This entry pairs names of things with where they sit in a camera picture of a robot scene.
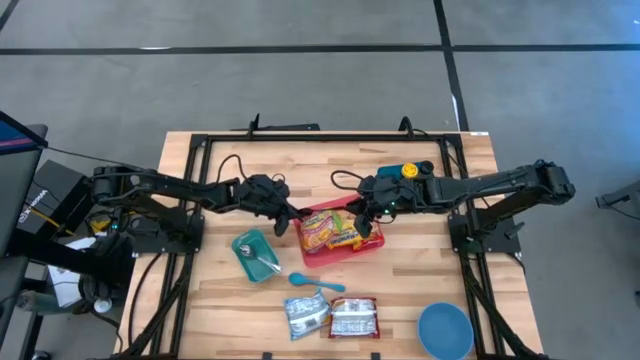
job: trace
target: black floor line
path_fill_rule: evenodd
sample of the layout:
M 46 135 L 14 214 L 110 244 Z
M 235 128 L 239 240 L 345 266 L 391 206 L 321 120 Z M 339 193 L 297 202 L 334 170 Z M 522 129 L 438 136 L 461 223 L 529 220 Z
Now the black floor line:
M 453 52 L 640 51 L 640 44 L 454 45 Z
M 436 45 L 436 44 L 328 44 L 264 46 L 200 46 L 141 48 L 0 48 L 5 55 L 215 55 L 215 54 L 304 54 L 304 53 L 395 53 L 395 52 L 598 52 L 640 51 L 640 44 L 558 45 Z
M 20 0 L 11 0 L 7 5 L 7 8 L 4 9 L 2 16 L 0 16 L 0 31 L 2 31 L 4 26 L 7 24 L 7 21 L 9 21 L 9 17 L 11 17 L 13 10 L 15 10 L 16 6 L 18 6 L 19 1 Z
M 190 55 L 190 54 L 299 54 L 299 53 L 390 53 L 442 51 L 429 44 L 345 44 L 276 46 L 204 46 L 151 48 L 0 48 L 0 55 Z
M 449 28 L 447 27 L 447 18 L 444 14 L 442 0 L 433 0 L 433 7 L 435 8 L 436 18 L 438 20 L 438 29 L 440 30 L 440 41 L 443 45 L 444 62 L 447 66 L 449 87 L 451 88 L 451 95 L 455 99 L 453 107 L 455 107 L 455 113 L 457 115 L 458 129 L 460 131 L 469 131 L 467 112 L 464 108 L 462 89 L 460 88 L 460 78 L 456 70 L 456 61 L 453 56 L 453 47 L 451 46 L 451 38 L 449 37 Z

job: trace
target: black box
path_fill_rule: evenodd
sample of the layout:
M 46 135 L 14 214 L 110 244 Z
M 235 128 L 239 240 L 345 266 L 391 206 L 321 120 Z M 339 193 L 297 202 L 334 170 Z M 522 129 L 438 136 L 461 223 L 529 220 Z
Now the black box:
M 64 229 L 75 231 L 93 207 L 86 179 L 83 174 L 54 161 L 45 162 L 33 177 L 17 227 L 41 239 L 66 236 L 66 233 L 58 234 L 55 225 L 35 214 L 32 211 L 35 209 Z

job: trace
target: yellow knob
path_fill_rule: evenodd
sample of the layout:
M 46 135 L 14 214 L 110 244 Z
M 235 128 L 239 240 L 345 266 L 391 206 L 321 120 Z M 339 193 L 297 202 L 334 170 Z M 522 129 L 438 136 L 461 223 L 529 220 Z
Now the yellow knob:
M 418 176 L 418 167 L 412 163 L 406 163 L 402 165 L 402 176 L 407 179 L 412 179 Z

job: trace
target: computer screen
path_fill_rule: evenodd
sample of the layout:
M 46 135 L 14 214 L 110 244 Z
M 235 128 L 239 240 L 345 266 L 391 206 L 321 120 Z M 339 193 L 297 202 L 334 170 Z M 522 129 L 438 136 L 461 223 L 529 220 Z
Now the computer screen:
M 47 141 L 0 111 L 0 155 L 31 151 Z

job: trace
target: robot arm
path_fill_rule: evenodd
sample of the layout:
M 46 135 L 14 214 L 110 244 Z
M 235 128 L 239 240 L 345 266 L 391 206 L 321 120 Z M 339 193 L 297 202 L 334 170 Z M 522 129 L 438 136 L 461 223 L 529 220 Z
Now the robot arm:
M 218 214 L 243 210 L 275 219 L 274 231 L 281 236 L 289 220 L 306 214 L 287 201 L 289 187 L 283 180 L 267 175 L 252 175 L 240 182 L 238 178 L 222 182 L 199 184 L 176 177 L 126 166 L 98 167 L 91 177 L 94 201 L 103 206 L 122 206 L 145 217 L 164 222 L 173 230 L 186 230 L 188 214 L 180 208 L 167 208 L 151 199 L 163 195 L 192 201 Z
M 361 235 L 368 236 L 371 221 L 384 215 L 443 214 L 470 199 L 512 194 L 482 213 L 481 222 L 490 226 L 536 204 L 564 204 L 575 194 L 564 169 L 543 160 L 468 179 L 436 177 L 429 171 L 431 164 L 421 169 L 427 170 L 412 179 L 368 176 L 360 182 L 357 191 L 361 198 L 346 208 L 357 216 L 355 227 Z

